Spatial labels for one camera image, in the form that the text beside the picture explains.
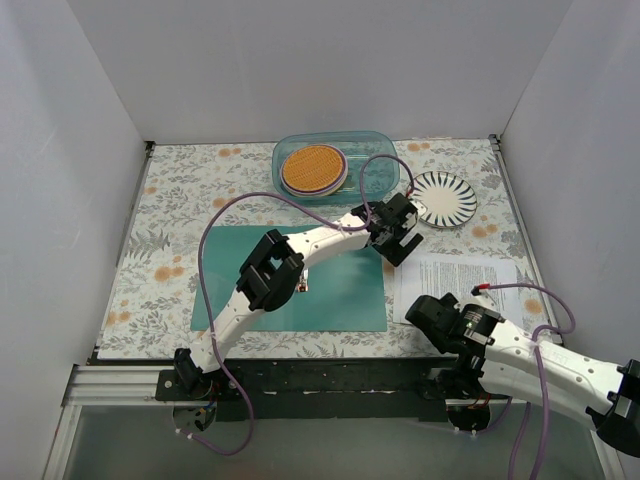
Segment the teal plastic folder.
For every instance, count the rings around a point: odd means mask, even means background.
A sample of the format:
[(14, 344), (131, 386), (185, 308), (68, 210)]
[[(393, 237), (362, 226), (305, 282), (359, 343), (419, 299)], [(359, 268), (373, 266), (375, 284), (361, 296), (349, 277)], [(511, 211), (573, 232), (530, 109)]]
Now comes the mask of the teal plastic folder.
[[(218, 226), (207, 235), (203, 269), (213, 313), (226, 305), (239, 268), (269, 226)], [(372, 248), (346, 252), (313, 266), (308, 290), (265, 313), (252, 332), (384, 332), (382, 259)]]

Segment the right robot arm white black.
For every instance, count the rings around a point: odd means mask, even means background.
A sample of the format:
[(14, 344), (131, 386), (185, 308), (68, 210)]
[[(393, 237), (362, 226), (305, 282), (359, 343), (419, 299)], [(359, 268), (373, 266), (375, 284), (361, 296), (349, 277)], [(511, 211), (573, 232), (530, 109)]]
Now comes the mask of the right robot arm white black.
[(436, 377), (446, 396), (503, 395), (546, 406), (619, 452), (638, 456), (638, 361), (618, 365), (533, 339), (486, 295), (465, 304), (452, 294), (422, 295), (405, 318), (439, 353), (456, 356), (454, 367)]

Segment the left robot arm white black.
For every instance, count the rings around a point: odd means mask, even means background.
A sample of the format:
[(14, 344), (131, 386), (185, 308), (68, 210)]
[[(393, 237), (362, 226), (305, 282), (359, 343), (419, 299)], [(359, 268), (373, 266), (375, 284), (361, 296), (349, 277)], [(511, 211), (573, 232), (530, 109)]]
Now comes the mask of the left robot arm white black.
[(204, 254), (207, 236), (216, 220), (209, 221), (200, 238), (197, 254), (198, 275), (209, 327), (205, 336), (174, 354), (178, 387), (193, 400), (214, 391), (211, 372), (222, 370), (231, 348), (241, 336), (267, 312), (285, 305), (293, 296), (303, 273), (315, 265), (343, 253), (372, 247), (393, 266), (399, 266), (423, 240), (410, 233), (425, 209), (407, 195), (398, 193), (390, 200), (367, 202), (352, 209), (336, 221), (324, 219), (307, 208), (278, 194), (265, 193), (281, 200), (320, 225), (300, 233), (284, 235), (276, 229), (265, 233), (239, 268), (239, 278), (227, 303), (213, 313), (206, 287)]

